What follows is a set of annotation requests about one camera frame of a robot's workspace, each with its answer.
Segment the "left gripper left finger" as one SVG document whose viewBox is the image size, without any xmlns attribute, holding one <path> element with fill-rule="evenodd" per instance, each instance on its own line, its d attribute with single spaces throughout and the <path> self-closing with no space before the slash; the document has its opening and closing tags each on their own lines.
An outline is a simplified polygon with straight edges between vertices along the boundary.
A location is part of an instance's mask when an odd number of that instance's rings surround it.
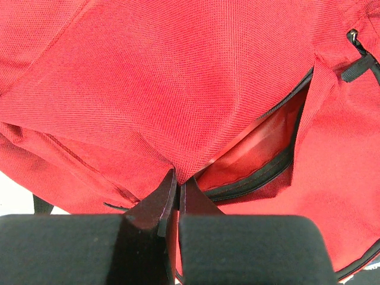
<svg viewBox="0 0 380 285">
<path fill-rule="evenodd" d="M 174 284 L 177 225 L 177 179 L 171 169 L 122 216 L 106 284 Z"/>
</svg>

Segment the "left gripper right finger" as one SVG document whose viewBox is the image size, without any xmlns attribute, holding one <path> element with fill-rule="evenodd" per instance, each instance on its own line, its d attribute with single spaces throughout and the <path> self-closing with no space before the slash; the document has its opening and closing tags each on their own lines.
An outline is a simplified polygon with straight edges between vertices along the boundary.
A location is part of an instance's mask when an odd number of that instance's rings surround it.
<svg viewBox="0 0 380 285">
<path fill-rule="evenodd" d="M 183 258 L 185 240 L 183 226 L 181 221 L 185 216 L 216 216 L 222 215 L 223 212 L 209 199 L 199 188 L 195 178 L 190 178 L 180 187 L 179 197 L 179 221 L 178 221 L 178 242 L 181 260 L 182 274 L 178 273 L 180 284 L 185 284 L 185 269 Z"/>
</svg>

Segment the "red student backpack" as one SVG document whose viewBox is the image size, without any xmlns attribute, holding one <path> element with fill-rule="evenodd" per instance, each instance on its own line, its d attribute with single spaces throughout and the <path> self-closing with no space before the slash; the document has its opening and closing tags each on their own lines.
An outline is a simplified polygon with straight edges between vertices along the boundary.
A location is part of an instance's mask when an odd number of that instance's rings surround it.
<svg viewBox="0 0 380 285">
<path fill-rule="evenodd" d="M 1 172 L 71 214 L 175 173 L 379 257 L 378 1 L 2 1 Z"/>
</svg>

